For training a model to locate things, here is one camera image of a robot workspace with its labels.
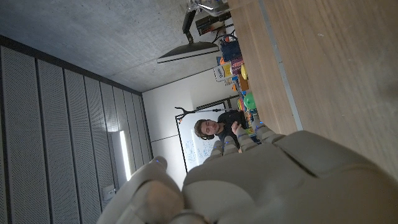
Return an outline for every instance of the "concrete ceiling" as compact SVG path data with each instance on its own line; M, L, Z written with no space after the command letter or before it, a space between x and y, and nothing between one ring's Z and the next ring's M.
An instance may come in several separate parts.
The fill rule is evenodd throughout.
M157 64L188 40L187 0L1 0L0 34L137 91L216 66L219 52ZM195 42L212 41L215 34Z

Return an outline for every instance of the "wooden table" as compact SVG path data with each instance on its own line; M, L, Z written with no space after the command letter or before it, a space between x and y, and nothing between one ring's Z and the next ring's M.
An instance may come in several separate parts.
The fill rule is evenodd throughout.
M261 119L284 134L301 124L398 179L398 1L246 2L229 5Z

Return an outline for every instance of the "man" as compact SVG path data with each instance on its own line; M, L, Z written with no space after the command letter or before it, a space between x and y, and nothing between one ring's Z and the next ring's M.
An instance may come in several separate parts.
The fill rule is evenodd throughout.
M243 111L232 110L225 112L218 117L218 121L201 119L195 124L195 134L203 139L210 140L218 136L224 142L226 136L231 136L239 148L238 139L235 132L238 128L246 129L246 118Z

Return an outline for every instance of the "whiteboard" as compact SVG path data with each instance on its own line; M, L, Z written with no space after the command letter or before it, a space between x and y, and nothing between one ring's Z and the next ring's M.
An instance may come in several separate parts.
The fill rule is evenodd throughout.
M219 104L203 110L225 109L224 104ZM180 140L182 144L182 152L187 166L187 172L192 168L201 165L211 154L214 142L218 139L217 136L212 140L202 140L196 134L193 127L200 119L218 120L218 116L225 111L206 112L188 114L182 119L181 124L178 124L178 131L180 133Z

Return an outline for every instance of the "man's hair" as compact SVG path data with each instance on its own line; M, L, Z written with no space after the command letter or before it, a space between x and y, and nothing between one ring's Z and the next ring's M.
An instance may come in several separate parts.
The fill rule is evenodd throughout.
M213 139L213 138L214 138L214 134L212 134L212 135L207 135L207 134L204 134L204 133L201 131L201 124L202 124L203 122L205 122L205 121L208 121L208 120L206 120L206 119L200 119L199 121L197 121L197 123L195 124L195 127L194 127L195 134L196 134L199 138L201 138L201 139L203 139L203 140L210 140L210 139Z

